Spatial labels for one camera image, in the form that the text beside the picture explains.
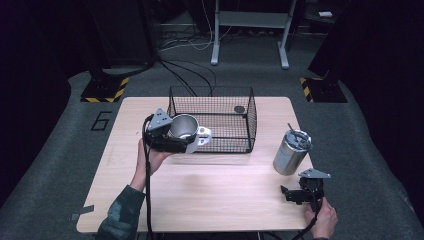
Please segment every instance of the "yellow and black hazard tape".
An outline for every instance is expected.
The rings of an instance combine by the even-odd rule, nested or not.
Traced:
[[[118,91],[116,92],[114,97],[111,98],[81,98],[81,102],[117,102],[121,98],[122,94],[124,94],[125,87],[128,83],[128,78],[122,80],[121,85],[119,86]]]
[[[308,102],[314,102],[314,99],[311,94],[311,90],[309,89],[309,86],[306,82],[306,80],[312,79],[312,80],[322,80],[322,78],[300,78],[300,83],[302,84],[303,93],[305,94],[306,100]]]

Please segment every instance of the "human hand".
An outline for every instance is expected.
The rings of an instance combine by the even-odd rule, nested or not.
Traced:
[[[153,173],[155,173],[162,165],[163,161],[172,154],[173,153],[158,152],[154,149],[150,149],[150,175],[153,175]],[[130,186],[140,192],[143,191],[146,186],[146,157],[144,155],[143,139],[138,141],[137,167]]]
[[[314,217],[315,212],[312,211],[311,204],[308,204],[305,210],[305,219],[307,222],[311,222]],[[336,229],[338,218],[336,209],[328,203],[326,197],[322,198],[321,210],[317,218],[318,220],[311,229],[313,237],[330,238]]]

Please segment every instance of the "wooden table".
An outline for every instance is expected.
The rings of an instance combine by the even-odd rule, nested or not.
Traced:
[[[272,162],[287,123],[299,129],[288,98],[255,97],[257,134],[249,154],[176,154],[151,179],[152,228],[155,232],[270,231],[306,227],[304,206],[287,202],[280,185],[299,189],[299,176],[283,176]],[[77,229],[96,232],[107,210],[134,174],[144,119],[167,97],[125,98],[105,147]],[[311,168],[309,155],[297,172]],[[143,205],[138,231],[146,232]]]

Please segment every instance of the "black wire cage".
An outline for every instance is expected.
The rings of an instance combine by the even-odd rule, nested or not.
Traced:
[[[212,130],[196,152],[250,153],[256,139],[257,113],[251,87],[172,86],[168,115],[190,114]]]

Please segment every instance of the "silver cylinder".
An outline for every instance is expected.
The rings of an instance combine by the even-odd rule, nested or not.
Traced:
[[[285,176],[292,175],[296,172],[311,146],[311,137],[306,132],[300,130],[287,131],[274,158],[275,170]]]

